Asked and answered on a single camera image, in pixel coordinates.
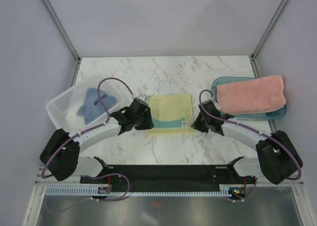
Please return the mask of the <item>yellow towel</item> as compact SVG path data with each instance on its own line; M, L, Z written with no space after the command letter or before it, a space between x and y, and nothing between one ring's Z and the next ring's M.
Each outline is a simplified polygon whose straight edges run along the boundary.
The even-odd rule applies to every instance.
M148 96L154 127L149 136L165 134L194 134L194 122L190 94L170 94Z

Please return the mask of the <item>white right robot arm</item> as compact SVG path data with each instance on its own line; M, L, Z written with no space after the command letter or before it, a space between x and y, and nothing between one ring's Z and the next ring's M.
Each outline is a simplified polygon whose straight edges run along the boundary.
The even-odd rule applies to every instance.
M226 172L228 181L239 183L245 176L260 176L278 185L286 179L301 178L303 162L285 132L262 132L238 122L229 114L221 115L211 100L200 103L199 109L193 129L235 139L257 153L255 158L242 157L231 161L232 168Z

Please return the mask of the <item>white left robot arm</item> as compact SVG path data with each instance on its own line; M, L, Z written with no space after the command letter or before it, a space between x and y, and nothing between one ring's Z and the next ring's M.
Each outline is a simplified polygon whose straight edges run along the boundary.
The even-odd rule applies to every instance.
M81 157L80 153L105 139L132 129L149 130L153 127L148 103L134 98L130 106L111 113L106 121L93 127L77 133L58 129L40 154L40 160L44 164L41 178L53 176L56 180L63 181L75 174L88 176L96 183L104 183L108 178L104 162L98 157Z

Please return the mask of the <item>pink towel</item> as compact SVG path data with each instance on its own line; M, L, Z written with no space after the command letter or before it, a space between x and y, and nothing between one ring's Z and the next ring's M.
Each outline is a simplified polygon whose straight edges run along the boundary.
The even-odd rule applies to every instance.
M229 114L273 112L286 104L280 75L218 85L216 98L221 111Z

